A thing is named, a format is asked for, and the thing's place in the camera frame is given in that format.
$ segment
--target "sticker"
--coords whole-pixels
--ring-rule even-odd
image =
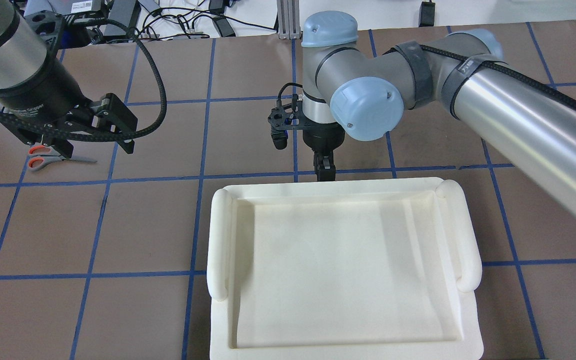
[[[82,1],[82,2],[73,2],[72,3],[72,9],[70,9],[70,12],[75,14],[75,13],[83,13],[83,12],[89,12],[92,11],[92,1]]]
[[[12,114],[20,117],[36,117],[39,114],[39,110],[44,107],[44,104],[35,107],[28,107],[28,109],[10,109]]]

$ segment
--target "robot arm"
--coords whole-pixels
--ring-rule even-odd
[[[404,109],[437,100],[576,216],[576,101],[502,66],[501,45],[490,32],[457,32],[425,45],[409,41],[370,59],[356,41],[349,14],[308,18],[302,101],[269,117],[278,148],[285,137],[279,130],[299,119],[318,180],[334,180],[333,150],[345,133],[379,139]]]
[[[11,113],[0,112],[0,123],[23,143],[40,142],[70,158],[73,145],[68,140],[116,141],[130,154],[135,147],[133,139],[153,132],[162,123],[166,114],[163,82],[152,57],[134,34],[128,36],[146,55],[161,96],[157,120],[143,130],[137,131],[137,117],[115,94],[108,93],[99,101],[86,98],[55,58],[66,25],[84,28],[105,23],[128,30],[112,20],[67,23],[49,11],[23,18],[8,0],[0,0],[0,103]]]

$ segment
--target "gray joint cap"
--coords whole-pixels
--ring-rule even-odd
[[[455,34],[468,34],[472,35],[475,38],[479,39],[484,45],[488,48],[488,51],[494,55],[497,59],[503,60],[504,59],[504,50],[501,46],[501,43],[495,37],[495,34],[490,32],[486,29],[472,29],[472,30],[464,30],[464,31],[455,31],[448,34],[448,36],[455,35]]]
[[[339,86],[330,112],[357,141],[375,141],[402,119],[404,102],[398,89],[380,77],[357,77]]]
[[[303,48],[322,48],[357,41],[357,20],[341,11],[311,14],[303,24]]]

